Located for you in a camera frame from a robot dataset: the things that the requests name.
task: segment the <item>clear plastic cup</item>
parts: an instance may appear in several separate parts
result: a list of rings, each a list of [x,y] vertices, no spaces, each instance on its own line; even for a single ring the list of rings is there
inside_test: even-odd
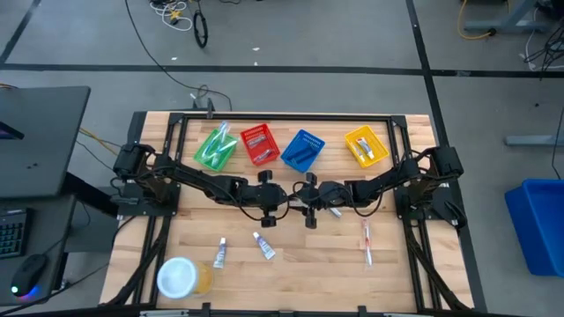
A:
[[[157,275],[159,291],[170,299],[204,295],[210,291],[212,285],[212,268],[185,257],[175,257],[166,261]]]

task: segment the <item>black floor stripe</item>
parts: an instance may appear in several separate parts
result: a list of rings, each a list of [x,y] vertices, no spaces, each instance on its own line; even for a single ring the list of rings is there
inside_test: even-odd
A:
[[[425,76],[423,70],[350,66],[214,66],[170,65],[169,72],[225,72],[225,73],[294,73],[294,74],[368,74]],[[23,71],[122,71],[160,72],[156,65],[90,65],[90,64],[0,64],[0,70]],[[527,70],[430,70],[433,77],[491,77],[491,78],[541,78],[537,71]],[[564,71],[548,71],[542,78],[564,78]]]
[[[0,64],[5,63],[10,57],[11,51],[16,47],[16,44],[18,44],[19,37],[24,32],[24,30],[26,30],[26,26],[29,23],[29,21],[32,19],[33,13],[35,12],[35,9],[37,9],[37,7],[39,6],[40,2],[41,0],[33,0],[32,5],[29,6],[29,9],[27,9],[26,15],[21,20],[21,22],[19,22],[18,28],[16,29],[16,31],[14,32],[14,34],[11,36],[10,40],[6,44],[6,47],[4,48],[4,52],[2,52],[2,54],[0,55]]]
[[[417,18],[417,12],[415,11],[415,5],[413,4],[413,0],[405,0],[405,3],[407,4],[407,12],[409,13],[409,19],[412,23],[415,46],[417,48],[417,54],[419,55],[419,61],[421,62],[421,68],[423,69],[423,78],[425,79],[425,87],[427,89],[429,103],[431,104],[431,112],[433,115],[434,126],[437,131],[437,137],[439,138],[439,145],[449,145],[449,138],[447,137],[447,130],[444,125],[444,120],[442,119],[437,91],[434,88],[433,75],[431,75],[431,67],[429,66],[425,43],[423,42],[423,36],[421,35],[421,29],[419,28],[419,20]]]
[[[215,66],[215,65],[174,65],[163,67],[168,72],[237,72],[237,73],[306,73],[306,74],[376,74],[420,76],[421,70],[379,67],[346,66]],[[88,65],[88,64],[25,64],[5,63],[0,70],[36,71],[141,71],[161,72],[156,65]]]

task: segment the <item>wooden table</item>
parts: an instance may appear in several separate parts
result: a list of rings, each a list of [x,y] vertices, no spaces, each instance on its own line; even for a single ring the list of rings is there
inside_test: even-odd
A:
[[[167,112],[148,113],[140,143],[160,149],[167,118]],[[406,120],[414,150],[421,151],[435,145],[427,115],[407,115]],[[183,164],[202,167],[193,156],[219,123],[218,120],[189,121]],[[237,120],[230,123],[230,134],[238,135],[242,130],[262,122]],[[391,158],[386,158],[362,169],[345,147],[344,134],[366,122],[267,123],[281,151],[300,129],[306,129],[326,142],[310,168],[319,182],[371,179],[392,167]],[[389,148],[384,124],[369,124]],[[401,144],[398,149],[402,154]],[[242,145],[237,146],[222,173],[246,177],[251,184],[256,184],[256,174],[264,169],[272,170],[272,181],[280,184],[287,193],[292,192],[295,181],[305,180],[304,174],[286,166],[281,159],[260,167],[252,165]],[[260,210],[250,210],[257,216],[261,214]],[[297,211],[290,211],[276,227],[263,229],[236,208],[218,205],[197,190],[183,186],[178,214],[170,227],[166,259],[185,256],[212,265],[219,239],[226,237],[226,266],[215,270],[213,288],[205,296],[182,300],[159,296],[158,307],[199,309],[202,303],[211,302],[212,309],[229,310],[355,312],[357,306],[364,305],[369,312],[414,312],[404,229],[396,216],[393,195],[387,192],[381,208],[369,219],[374,259],[371,268],[365,264],[360,217],[352,210],[341,211],[343,216],[340,219],[328,211],[319,211],[315,230],[305,227],[304,217]],[[138,217],[118,235],[100,302],[113,298],[138,265],[146,224],[146,217]],[[427,228],[435,267],[461,301],[473,306],[455,229],[444,221],[428,221]],[[272,260],[264,259],[252,232],[260,232],[274,247],[276,256]],[[419,271],[426,306],[430,307],[427,277],[423,269]],[[152,276],[153,268],[147,272],[147,276]],[[149,297],[151,281],[150,277],[145,279],[143,301]]]

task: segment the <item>yellow basket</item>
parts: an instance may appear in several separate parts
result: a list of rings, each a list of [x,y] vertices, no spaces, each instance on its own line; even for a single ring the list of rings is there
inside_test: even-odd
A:
[[[367,143],[368,145],[370,145],[370,149],[372,149],[372,153],[374,154],[374,158],[370,158],[362,150],[362,147],[360,147],[360,145],[356,142],[356,140],[360,137],[364,137],[367,140]],[[345,143],[346,143],[346,147],[349,148],[349,150],[354,155],[356,160],[359,161],[360,166],[363,168],[369,167],[374,163],[378,162],[379,160],[386,158],[387,156],[390,155],[388,149],[386,149],[384,144],[382,144],[382,141],[380,141],[376,133],[374,133],[372,128],[370,128],[370,126],[368,125],[362,126],[354,131],[347,133],[345,135]],[[362,153],[362,157],[364,158],[364,161],[362,160],[362,158],[360,158],[360,155],[357,153],[357,151],[354,150],[353,145],[356,145],[356,147],[360,150],[360,152]]]

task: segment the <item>blue plastic bin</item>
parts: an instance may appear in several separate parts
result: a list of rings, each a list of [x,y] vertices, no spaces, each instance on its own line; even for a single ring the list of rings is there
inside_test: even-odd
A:
[[[564,181],[526,180],[505,202],[529,271],[564,277]]]
[[[301,129],[292,142],[288,145],[282,160],[292,168],[301,173],[305,173],[314,163],[315,159],[325,146],[325,142],[317,136],[312,135],[304,129]]]

